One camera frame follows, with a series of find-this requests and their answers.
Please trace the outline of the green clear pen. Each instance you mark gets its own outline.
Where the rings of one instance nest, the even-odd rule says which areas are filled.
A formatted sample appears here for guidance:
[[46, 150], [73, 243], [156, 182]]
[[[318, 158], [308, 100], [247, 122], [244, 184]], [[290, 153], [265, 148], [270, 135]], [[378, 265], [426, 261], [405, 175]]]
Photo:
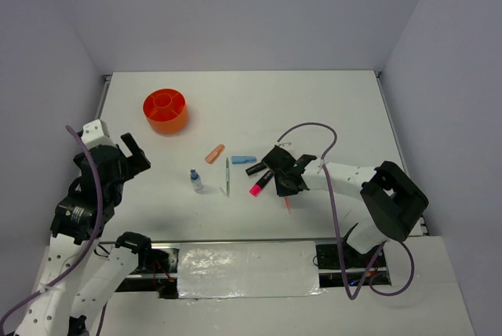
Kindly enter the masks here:
[[224, 195], [229, 198], [230, 197], [230, 187], [231, 187], [231, 179], [230, 179], [230, 160], [229, 158], [225, 159], [225, 187], [221, 189]]

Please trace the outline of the orange slim pen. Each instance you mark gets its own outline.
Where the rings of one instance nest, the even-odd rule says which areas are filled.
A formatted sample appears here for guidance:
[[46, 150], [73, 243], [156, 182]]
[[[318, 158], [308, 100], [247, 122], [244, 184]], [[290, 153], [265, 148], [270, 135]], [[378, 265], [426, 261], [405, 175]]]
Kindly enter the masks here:
[[285, 197], [284, 201], [285, 201], [287, 213], [291, 214], [291, 205], [290, 205], [289, 197]]

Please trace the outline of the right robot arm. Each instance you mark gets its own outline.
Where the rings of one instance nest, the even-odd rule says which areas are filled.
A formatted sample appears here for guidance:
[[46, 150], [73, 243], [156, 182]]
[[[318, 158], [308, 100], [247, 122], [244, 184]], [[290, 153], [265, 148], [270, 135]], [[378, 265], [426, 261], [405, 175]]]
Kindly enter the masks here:
[[295, 158], [276, 145], [260, 164], [273, 177], [279, 197], [326, 214], [336, 242], [317, 247], [318, 268], [366, 266], [382, 243], [405, 242], [429, 205], [423, 191], [391, 161], [350, 166], [309, 154]]

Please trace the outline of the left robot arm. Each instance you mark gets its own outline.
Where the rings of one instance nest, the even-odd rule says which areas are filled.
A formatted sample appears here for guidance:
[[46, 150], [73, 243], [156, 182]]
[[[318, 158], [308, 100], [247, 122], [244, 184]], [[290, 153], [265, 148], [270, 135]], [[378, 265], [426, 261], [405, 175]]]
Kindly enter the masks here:
[[82, 148], [74, 157], [80, 174], [56, 206], [45, 266], [37, 290], [19, 304], [26, 313], [15, 335], [89, 334], [93, 325], [103, 325], [107, 303], [128, 274], [153, 265], [151, 239], [124, 232], [99, 270], [82, 280], [104, 226], [122, 201], [124, 184], [151, 164], [130, 133], [121, 136], [130, 155], [103, 131], [70, 133]]

